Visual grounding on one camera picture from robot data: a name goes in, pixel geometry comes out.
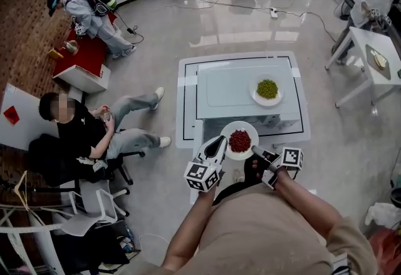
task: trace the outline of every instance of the black t-shirt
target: black t-shirt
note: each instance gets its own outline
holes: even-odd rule
[[[75,100],[75,114],[68,123],[57,123],[58,134],[74,157],[89,157],[91,146],[95,148],[106,135],[101,119],[95,118],[86,106]]]

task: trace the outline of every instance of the grey floor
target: grey floor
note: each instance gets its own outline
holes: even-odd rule
[[[300,14],[319,14],[327,30],[337,39],[345,27],[336,19],[334,0],[219,0],[251,7],[278,7]],[[389,175],[400,146],[400,94],[394,93],[376,108],[371,92],[344,104],[335,100],[364,79],[358,68],[324,63],[333,41],[319,17],[279,13],[273,20],[268,11],[215,5],[196,0],[138,0],[119,10],[126,23],[138,25],[145,41],[125,59],[110,61],[112,71],[107,91],[88,98],[88,107],[111,105],[122,95],[151,93],[165,87],[156,112],[129,114],[123,128],[139,127],[160,136],[172,137],[169,148],[147,150],[145,158],[130,157],[125,164],[134,180],[131,194],[122,197],[130,211],[129,226],[137,239],[155,234],[171,240],[190,209],[189,189],[183,173],[192,151],[175,147],[175,102],[179,61],[193,56],[246,51],[290,50],[299,64],[311,124],[311,140],[299,146],[305,153],[299,183],[343,215],[362,224],[370,205],[388,192]],[[226,160],[223,187],[231,183],[231,172],[242,163]],[[117,178],[114,187],[125,186]],[[167,248],[161,238],[141,238],[140,258],[160,264]]]

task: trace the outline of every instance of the person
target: person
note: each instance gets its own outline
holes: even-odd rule
[[[348,18],[348,24],[341,33],[337,42],[331,49],[331,55],[338,49],[342,44],[347,34],[350,32],[350,27],[356,27],[363,30],[370,30],[372,25],[375,24],[374,19],[371,16],[372,9],[378,9],[381,16],[386,16],[390,11],[392,0],[353,0],[355,2],[354,7],[351,10],[350,17]],[[346,54],[348,50],[353,47],[351,42],[348,47],[338,57],[338,64],[344,65],[346,63]]]
[[[264,163],[256,156],[246,160],[244,181],[215,200],[216,186],[199,192],[161,268],[143,265],[141,275],[329,275],[331,254],[343,253],[351,272],[341,274],[377,273],[369,242],[348,218],[297,184],[284,167],[275,190],[260,183],[254,172]]]
[[[85,105],[66,94],[46,93],[40,99],[39,114],[43,119],[57,123],[60,139],[72,156],[114,159],[120,153],[170,145],[170,137],[160,138],[141,129],[117,132],[125,115],[145,108],[156,110],[163,95],[164,88],[160,87],[153,94],[123,96],[110,108],[101,106],[90,112]]]
[[[49,15],[56,10],[64,8],[65,11],[76,17],[81,25],[81,35],[89,35],[90,38],[98,36],[106,44],[113,59],[126,57],[137,50],[137,47],[121,37],[121,31],[116,30],[108,16],[99,17],[86,0],[48,0]]]

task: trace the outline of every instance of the red beans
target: red beans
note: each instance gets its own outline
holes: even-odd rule
[[[228,144],[233,152],[246,152],[251,146],[251,139],[248,132],[236,130],[231,134]]]

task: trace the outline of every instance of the brick wall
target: brick wall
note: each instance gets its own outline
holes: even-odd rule
[[[41,97],[48,91],[58,91],[51,79],[55,61],[47,52],[66,38],[70,17],[62,10],[49,17],[47,0],[0,0],[0,92],[7,82]],[[0,175],[14,182],[25,170],[24,153],[0,145]],[[40,176],[28,173],[28,184],[43,185]],[[52,196],[29,196],[35,204],[54,202]],[[16,204],[12,192],[0,188],[0,203]]]

